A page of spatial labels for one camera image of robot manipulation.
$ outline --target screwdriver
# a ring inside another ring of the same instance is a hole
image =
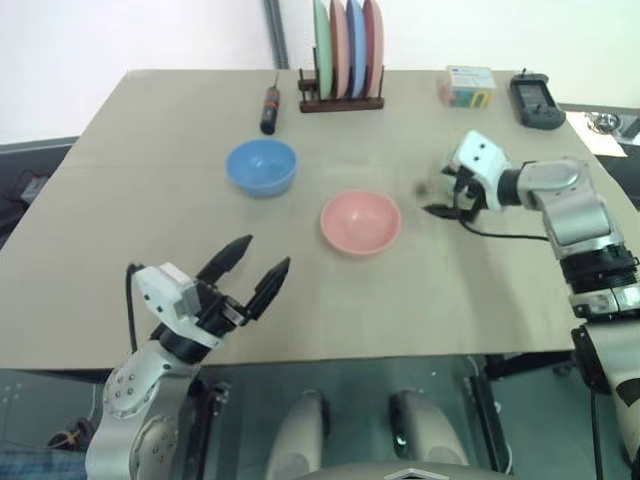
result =
[[[280,92],[277,87],[279,75],[280,72],[276,73],[273,86],[267,89],[264,97],[264,107],[262,107],[262,117],[260,118],[260,130],[266,135],[273,135],[273,132],[276,131],[276,119],[278,118],[278,106],[280,105]]]

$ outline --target table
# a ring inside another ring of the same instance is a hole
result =
[[[548,245],[484,239],[421,211],[413,190],[469,129],[515,163],[589,162],[626,236],[640,251],[637,213],[568,124],[544,132],[516,121],[497,72],[486,110],[437,97],[440,72],[389,71],[383,110],[301,114],[297,73],[282,72],[275,138],[299,156],[291,190],[246,197],[226,178],[239,143],[260,137],[272,71],[134,71],[109,97],[0,252],[0,366],[107,368],[129,351],[128,262],[198,269],[230,240],[254,234],[222,289],[248,300],[285,256],[289,277],[257,323],[210,354],[211,364],[572,348],[578,325]],[[389,193],[403,215],[396,243],[346,258],[319,233],[323,205],[344,189]],[[541,234],[540,215],[483,212],[486,231]],[[135,299],[138,337],[155,326]]]

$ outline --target bowl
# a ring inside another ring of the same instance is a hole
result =
[[[265,138],[236,147],[227,157],[227,175],[248,195],[271,197],[291,186],[297,165],[289,145]]]
[[[350,255],[373,255],[387,248],[400,232],[402,216],[387,195],[344,192],[322,210],[322,233],[329,243]]]

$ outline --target pink bowl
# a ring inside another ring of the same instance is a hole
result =
[[[322,210],[320,225],[327,240],[351,255],[372,255],[398,236],[402,216],[395,202],[375,192],[344,192]]]

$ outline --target remote control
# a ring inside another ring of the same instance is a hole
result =
[[[551,97],[548,81],[546,75],[526,73],[526,69],[511,79],[511,95],[525,127],[553,130],[564,123],[566,114]]]

